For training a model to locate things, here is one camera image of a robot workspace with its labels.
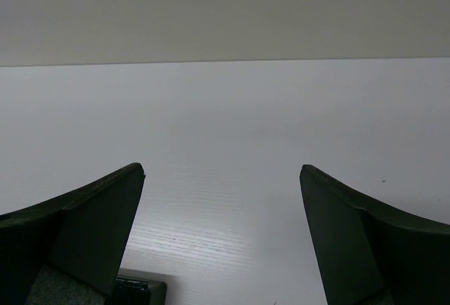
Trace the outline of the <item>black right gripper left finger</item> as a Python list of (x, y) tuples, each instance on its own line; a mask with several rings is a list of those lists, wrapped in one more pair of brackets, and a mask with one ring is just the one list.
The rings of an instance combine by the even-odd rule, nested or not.
[(37, 303), (45, 290), (110, 296), (145, 174), (135, 162), (81, 188), (1, 215), (1, 303)]

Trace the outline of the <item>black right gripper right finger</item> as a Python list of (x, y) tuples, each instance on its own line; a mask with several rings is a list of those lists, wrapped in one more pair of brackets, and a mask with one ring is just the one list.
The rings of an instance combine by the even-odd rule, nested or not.
[(328, 304), (448, 304), (449, 225), (305, 164), (300, 188)]

